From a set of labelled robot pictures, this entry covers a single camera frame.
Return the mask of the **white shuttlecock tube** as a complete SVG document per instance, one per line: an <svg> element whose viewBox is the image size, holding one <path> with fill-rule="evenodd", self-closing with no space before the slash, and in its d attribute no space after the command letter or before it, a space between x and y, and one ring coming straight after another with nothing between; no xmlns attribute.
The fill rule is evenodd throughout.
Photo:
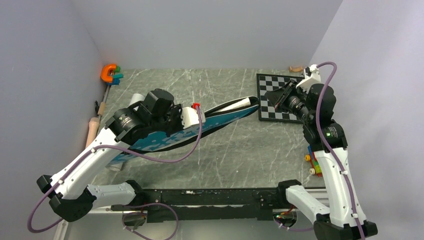
<svg viewBox="0 0 424 240"><path fill-rule="evenodd" d="M134 103L136 103L138 101L142 101L144 99L145 99L145 96L144 95L139 94L139 93L134 93L132 95L132 97L131 97L131 100L130 100L129 104L132 105L132 104L134 104ZM124 162L123 161L121 161L121 162L115 162L114 164L107 165L106 168L108 170L110 170L110 171L119 172L119 171L122 170L123 165L124 165Z"/></svg>

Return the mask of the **blue racket bag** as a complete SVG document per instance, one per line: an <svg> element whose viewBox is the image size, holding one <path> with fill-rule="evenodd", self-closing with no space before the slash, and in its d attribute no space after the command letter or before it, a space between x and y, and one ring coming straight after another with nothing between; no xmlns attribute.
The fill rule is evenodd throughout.
<svg viewBox="0 0 424 240"><path fill-rule="evenodd" d="M250 99L250 106L245 106L234 110L216 112L217 110L229 106L244 98ZM201 137L206 137L239 119L250 116L258 108L258 97L246 96L224 102L206 110L204 112L206 121L205 123L203 123ZM177 133L172 134L169 137L167 137L164 132L154 132L149 134L148 137L136 141L130 147L130 150L138 152L140 154L166 152L195 142L198 133L199 128L197 126L181 130Z"/></svg>

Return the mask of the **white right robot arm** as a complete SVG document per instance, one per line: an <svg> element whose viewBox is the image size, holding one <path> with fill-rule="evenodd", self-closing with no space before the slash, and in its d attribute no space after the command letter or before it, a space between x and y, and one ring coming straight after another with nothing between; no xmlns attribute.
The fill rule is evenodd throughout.
<svg viewBox="0 0 424 240"><path fill-rule="evenodd" d="M301 90L293 82L268 91L267 100L283 112L298 117L312 156L317 160L328 194L325 206L297 180L278 184L276 203L300 210L312 223L319 240L364 240L378 233L367 219L357 198L349 169L348 143L344 129L333 119L336 97L322 83Z"/></svg>

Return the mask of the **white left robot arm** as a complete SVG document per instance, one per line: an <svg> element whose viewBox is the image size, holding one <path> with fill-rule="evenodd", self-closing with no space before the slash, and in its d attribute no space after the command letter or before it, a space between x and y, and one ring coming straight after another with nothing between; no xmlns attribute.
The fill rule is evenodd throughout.
<svg viewBox="0 0 424 240"><path fill-rule="evenodd" d="M144 203L144 193L136 181L98 186L91 184L94 177L137 141L153 134L170 137L189 128L190 119L198 124L201 118L197 108L175 104L168 91L151 90L144 99L117 110L77 158L52 176L42 175L37 184L53 212L68 222L109 205L137 210Z"/></svg>

